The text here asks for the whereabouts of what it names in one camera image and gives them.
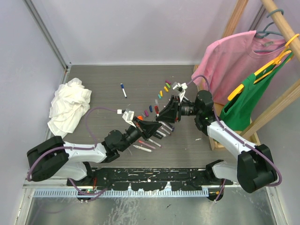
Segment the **pink barcode labelled pen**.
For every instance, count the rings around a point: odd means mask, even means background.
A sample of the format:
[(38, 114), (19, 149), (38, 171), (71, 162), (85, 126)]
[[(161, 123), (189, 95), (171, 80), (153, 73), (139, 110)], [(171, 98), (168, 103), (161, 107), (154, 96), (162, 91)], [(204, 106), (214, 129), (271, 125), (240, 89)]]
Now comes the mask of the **pink barcode labelled pen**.
[(145, 146), (151, 148), (151, 149), (156, 149), (156, 147), (154, 147), (154, 146), (152, 146), (152, 145), (150, 145), (150, 144), (148, 144), (148, 143), (145, 143), (144, 141), (138, 140), (138, 142), (139, 142), (140, 144), (142, 144), (142, 145), (145, 145)]

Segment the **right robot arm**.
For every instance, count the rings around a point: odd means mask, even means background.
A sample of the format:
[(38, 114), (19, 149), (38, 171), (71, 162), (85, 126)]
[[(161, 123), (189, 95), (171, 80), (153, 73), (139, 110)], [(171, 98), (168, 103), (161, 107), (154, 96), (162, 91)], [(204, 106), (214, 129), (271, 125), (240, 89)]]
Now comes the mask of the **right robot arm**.
[(195, 101), (181, 101), (171, 96), (162, 110), (156, 109), (156, 120), (165, 123), (180, 121), (182, 116), (194, 116), (197, 129), (223, 145), (236, 159), (235, 164), (217, 160), (206, 165), (206, 180), (215, 185), (222, 179), (237, 182), (248, 193), (275, 181), (281, 181), (275, 169), (270, 149), (243, 139), (233, 132), (214, 112), (214, 102), (209, 91), (201, 90)]

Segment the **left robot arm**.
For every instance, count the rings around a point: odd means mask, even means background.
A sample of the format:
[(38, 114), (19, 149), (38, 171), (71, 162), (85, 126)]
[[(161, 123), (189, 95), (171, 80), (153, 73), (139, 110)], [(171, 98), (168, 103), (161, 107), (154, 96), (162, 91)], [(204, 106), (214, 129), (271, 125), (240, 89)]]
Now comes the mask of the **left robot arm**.
[(60, 177), (88, 186), (94, 180), (94, 174), (89, 171), (90, 162), (110, 163), (139, 138), (151, 138), (160, 127), (161, 123), (157, 121), (134, 117), (134, 123), (125, 133), (112, 130), (104, 141), (96, 144), (74, 144), (63, 141), (61, 136), (53, 136), (27, 152), (30, 166), (27, 181), (40, 182)]

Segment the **orange capped black highlighter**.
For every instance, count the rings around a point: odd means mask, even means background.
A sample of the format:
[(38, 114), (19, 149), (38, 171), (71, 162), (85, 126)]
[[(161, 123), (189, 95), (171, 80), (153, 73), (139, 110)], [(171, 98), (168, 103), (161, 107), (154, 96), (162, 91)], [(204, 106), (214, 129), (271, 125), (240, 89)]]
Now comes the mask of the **orange capped black highlighter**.
[(153, 136), (156, 137), (156, 138), (158, 138), (158, 139), (162, 139), (163, 138), (163, 136), (161, 134), (157, 133), (157, 132), (154, 133)]

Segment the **red capped white marker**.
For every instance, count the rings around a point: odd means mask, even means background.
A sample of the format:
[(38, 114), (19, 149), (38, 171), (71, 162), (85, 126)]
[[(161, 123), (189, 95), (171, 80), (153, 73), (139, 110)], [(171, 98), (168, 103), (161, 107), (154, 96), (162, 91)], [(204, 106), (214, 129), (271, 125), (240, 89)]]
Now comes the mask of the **red capped white marker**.
[(158, 106), (156, 105), (154, 107), (154, 109), (155, 109), (156, 116), (158, 117), (159, 116), (159, 108), (158, 108)]

